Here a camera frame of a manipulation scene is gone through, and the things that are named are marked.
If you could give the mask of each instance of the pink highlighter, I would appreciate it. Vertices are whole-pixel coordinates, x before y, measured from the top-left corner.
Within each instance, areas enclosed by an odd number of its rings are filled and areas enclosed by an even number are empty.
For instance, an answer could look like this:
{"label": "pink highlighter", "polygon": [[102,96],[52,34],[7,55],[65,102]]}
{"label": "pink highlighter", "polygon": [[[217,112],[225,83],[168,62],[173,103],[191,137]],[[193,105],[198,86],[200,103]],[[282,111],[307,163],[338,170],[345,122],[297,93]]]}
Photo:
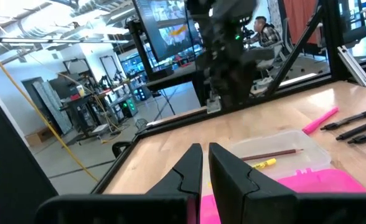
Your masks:
{"label": "pink highlighter", "polygon": [[339,111],[338,107],[334,107],[332,110],[326,112],[323,116],[321,116],[318,119],[315,119],[310,124],[308,124],[306,127],[302,128],[302,131],[305,134],[311,134],[313,131],[315,131],[321,123],[325,122],[328,118],[330,118],[332,115],[336,114]]}

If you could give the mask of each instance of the wooden tabletop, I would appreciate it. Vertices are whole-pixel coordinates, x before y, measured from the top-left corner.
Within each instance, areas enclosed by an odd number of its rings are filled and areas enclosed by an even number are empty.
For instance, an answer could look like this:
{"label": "wooden tabletop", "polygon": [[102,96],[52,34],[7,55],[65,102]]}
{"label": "wooden tabletop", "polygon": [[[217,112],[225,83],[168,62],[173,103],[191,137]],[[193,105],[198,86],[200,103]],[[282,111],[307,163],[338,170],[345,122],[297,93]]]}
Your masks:
{"label": "wooden tabletop", "polygon": [[[140,140],[105,194],[142,194],[166,175],[192,143],[204,152],[210,142],[229,149],[238,141],[269,136],[284,129],[302,129],[332,107],[340,111],[328,122],[366,111],[366,88],[336,82],[219,116]],[[366,119],[334,131],[311,134],[332,157],[332,166],[349,173],[366,187],[366,144],[350,146],[335,137],[366,123]]]}

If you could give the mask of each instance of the yellow cable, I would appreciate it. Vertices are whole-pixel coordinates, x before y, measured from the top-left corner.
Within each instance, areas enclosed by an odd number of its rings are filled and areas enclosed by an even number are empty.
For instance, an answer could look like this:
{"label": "yellow cable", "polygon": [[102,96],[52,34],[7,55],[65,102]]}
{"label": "yellow cable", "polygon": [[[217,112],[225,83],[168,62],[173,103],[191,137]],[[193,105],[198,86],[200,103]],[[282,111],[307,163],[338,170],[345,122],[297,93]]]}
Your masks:
{"label": "yellow cable", "polygon": [[[3,31],[6,35],[7,34],[9,34],[6,30],[4,30],[1,26],[0,26],[0,30],[1,31]],[[26,51],[26,49],[24,49],[24,48],[22,48],[22,47],[20,47],[21,48],[21,50],[24,52],[24,53],[26,53],[27,51]],[[51,68],[49,68],[49,67],[47,67],[46,65],[44,65],[42,62],[40,62],[39,60],[37,60],[34,56],[32,56],[31,54],[29,54],[28,56],[30,56],[32,59],[34,59],[36,62],[38,62],[39,64],[41,64],[44,68],[46,68],[47,70],[49,70],[49,71],[51,71],[51,72],[54,72],[54,73],[56,73],[57,75],[60,75],[60,76],[63,76],[63,77],[65,77],[65,78],[67,78],[68,80],[70,80],[71,82],[74,82],[75,84],[78,84],[78,85],[81,85],[81,83],[79,83],[78,81],[76,81],[76,80],[74,80],[74,79],[72,79],[72,78],[70,78],[69,76],[67,76],[67,75],[64,75],[64,74],[61,74],[61,73],[59,73],[59,72],[56,72],[56,71],[54,71],[54,70],[52,70]],[[94,92],[92,92],[89,88],[87,88],[87,87],[85,87],[85,86],[83,86],[82,85],[82,87],[84,88],[84,89],[86,89],[89,93],[91,93],[94,97],[95,97],[95,99],[96,99],[96,102],[97,102],[97,104],[100,106],[100,108],[101,108],[101,110],[103,111],[103,114],[104,114],[104,117],[105,117],[105,119],[106,119],[106,122],[107,122],[107,124],[108,124],[108,126],[109,127],[111,127],[111,125],[112,126],[114,126],[114,128],[116,128],[118,131],[121,131],[118,127],[117,127],[117,125],[115,125],[108,117],[107,117],[107,115],[106,115],[106,110],[104,109],[104,107],[103,107],[103,105],[101,104],[101,102],[100,102],[100,99],[96,96],[96,94],[94,93]],[[111,141],[111,140],[113,140],[113,139],[115,139],[115,138],[117,138],[117,137],[119,137],[120,135],[117,135],[117,136],[115,136],[115,137],[113,137],[113,138],[111,138],[111,139],[109,139],[109,141]]]}
{"label": "yellow cable", "polygon": [[98,182],[98,179],[81,163],[81,161],[73,154],[71,149],[63,142],[63,139],[56,133],[56,131],[53,129],[53,127],[47,122],[46,118],[43,116],[43,114],[39,111],[38,107],[32,102],[32,100],[21,90],[21,88],[18,86],[16,81],[14,81],[13,77],[10,76],[10,73],[5,69],[4,65],[0,61],[0,68],[2,71],[6,74],[6,76],[10,79],[10,81],[13,83],[13,85],[19,90],[19,92],[24,96],[24,98],[28,101],[28,103],[35,109],[36,113],[40,116],[40,118],[43,120],[43,122],[47,125],[47,127],[51,130],[51,132],[54,134],[54,136],[57,138],[57,140],[61,143],[61,145],[67,150],[68,154],[72,157],[72,159],[96,182]]}

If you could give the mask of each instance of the plaid shirt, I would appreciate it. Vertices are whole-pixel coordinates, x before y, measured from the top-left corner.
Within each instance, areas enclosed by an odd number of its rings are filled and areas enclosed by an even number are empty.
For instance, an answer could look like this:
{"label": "plaid shirt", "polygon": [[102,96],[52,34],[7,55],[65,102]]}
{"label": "plaid shirt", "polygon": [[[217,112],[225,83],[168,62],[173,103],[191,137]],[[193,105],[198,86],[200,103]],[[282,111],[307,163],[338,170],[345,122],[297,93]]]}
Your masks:
{"label": "plaid shirt", "polygon": [[248,40],[248,43],[253,44],[255,42],[259,42],[261,47],[269,47],[279,41],[281,41],[281,37],[278,31],[271,26],[265,26],[262,32],[257,33],[254,37]]}

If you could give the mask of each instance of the monitor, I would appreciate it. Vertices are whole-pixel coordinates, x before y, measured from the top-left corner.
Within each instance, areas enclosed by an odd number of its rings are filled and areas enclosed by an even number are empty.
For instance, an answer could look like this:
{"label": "monitor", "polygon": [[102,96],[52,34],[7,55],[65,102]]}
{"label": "monitor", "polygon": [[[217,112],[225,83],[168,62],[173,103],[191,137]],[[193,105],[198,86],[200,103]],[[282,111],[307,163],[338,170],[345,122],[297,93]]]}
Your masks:
{"label": "monitor", "polygon": [[158,62],[201,44],[193,20],[186,20],[184,1],[134,0],[133,3]]}

